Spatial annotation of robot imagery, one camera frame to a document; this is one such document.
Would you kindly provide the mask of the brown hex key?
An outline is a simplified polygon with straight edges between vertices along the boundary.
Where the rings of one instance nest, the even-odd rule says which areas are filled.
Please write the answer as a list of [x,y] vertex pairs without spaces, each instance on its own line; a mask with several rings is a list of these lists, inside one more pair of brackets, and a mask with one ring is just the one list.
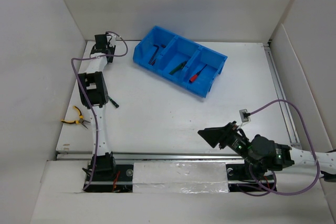
[[155,54],[154,60],[152,61],[152,65],[154,65],[157,62],[158,57],[162,54],[162,51],[165,49],[166,45],[161,44],[159,50]]
[[150,58],[150,60],[149,60],[149,62],[148,62],[148,64],[152,64],[152,61],[154,60],[154,58],[155,58],[155,56],[156,56],[156,54],[157,54],[157,52],[158,52],[158,50],[159,50],[159,46],[158,45],[153,45],[154,47],[155,47],[155,51],[154,51],[154,53],[153,53],[153,55],[151,56],[151,58]]

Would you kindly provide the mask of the red-handled screwdriver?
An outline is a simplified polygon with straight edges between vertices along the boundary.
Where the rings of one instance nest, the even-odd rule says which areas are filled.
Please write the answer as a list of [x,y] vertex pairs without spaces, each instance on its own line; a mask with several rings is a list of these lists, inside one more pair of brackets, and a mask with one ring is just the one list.
[[189,83],[193,83],[198,76],[201,74],[201,72],[205,69],[205,67],[207,66],[207,64],[201,69],[199,70],[196,74],[194,74],[190,79],[189,79]]

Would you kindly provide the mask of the green-handled cutting pliers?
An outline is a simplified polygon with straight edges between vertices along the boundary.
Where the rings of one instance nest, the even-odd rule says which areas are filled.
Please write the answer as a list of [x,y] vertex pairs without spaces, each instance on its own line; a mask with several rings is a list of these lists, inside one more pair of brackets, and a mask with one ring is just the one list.
[[176,66],[173,70],[171,70],[169,74],[174,75],[176,72],[182,70],[186,64],[187,64],[187,61],[181,62],[178,66]]

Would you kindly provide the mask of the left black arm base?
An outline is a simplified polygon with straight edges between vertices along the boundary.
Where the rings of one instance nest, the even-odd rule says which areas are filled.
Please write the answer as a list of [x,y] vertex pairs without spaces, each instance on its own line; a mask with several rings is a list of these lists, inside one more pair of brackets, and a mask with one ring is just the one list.
[[87,193],[131,193],[133,192],[133,164],[116,164],[107,156],[96,158],[96,165],[91,178],[94,158],[85,173],[83,191]]

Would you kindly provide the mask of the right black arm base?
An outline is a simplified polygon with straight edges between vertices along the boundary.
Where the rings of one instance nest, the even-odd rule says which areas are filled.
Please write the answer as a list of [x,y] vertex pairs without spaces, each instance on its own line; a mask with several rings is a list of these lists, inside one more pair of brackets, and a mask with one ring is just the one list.
[[[252,170],[254,176],[265,187],[277,191],[276,183],[271,170],[276,167],[274,165],[253,165]],[[249,172],[249,164],[226,164],[226,172],[228,179],[229,192],[245,192],[245,193],[268,193],[261,188],[252,178]]]

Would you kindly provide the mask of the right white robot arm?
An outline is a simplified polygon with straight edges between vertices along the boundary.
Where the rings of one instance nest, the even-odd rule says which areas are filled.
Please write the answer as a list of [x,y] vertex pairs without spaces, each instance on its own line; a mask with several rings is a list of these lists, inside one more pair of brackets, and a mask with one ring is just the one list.
[[278,144],[259,134],[252,141],[235,121],[223,127],[210,127],[199,130],[210,147],[230,148],[244,159],[243,174],[248,178],[263,176],[266,172],[308,172],[318,164],[318,177],[335,182],[335,152],[315,153]]

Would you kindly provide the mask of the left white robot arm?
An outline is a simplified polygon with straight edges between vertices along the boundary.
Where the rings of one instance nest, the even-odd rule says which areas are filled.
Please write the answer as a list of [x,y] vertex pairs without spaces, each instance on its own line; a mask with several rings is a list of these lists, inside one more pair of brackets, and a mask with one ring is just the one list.
[[109,99],[103,70],[113,60],[106,55],[114,53],[115,45],[111,42],[115,42],[115,37],[109,33],[94,37],[96,43],[91,50],[93,59],[89,61],[85,72],[78,74],[78,87],[81,102],[89,111],[92,126],[93,157],[89,168],[94,170],[95,175],[112,180],[117,175],[117,167],[108,142],[106,104]]

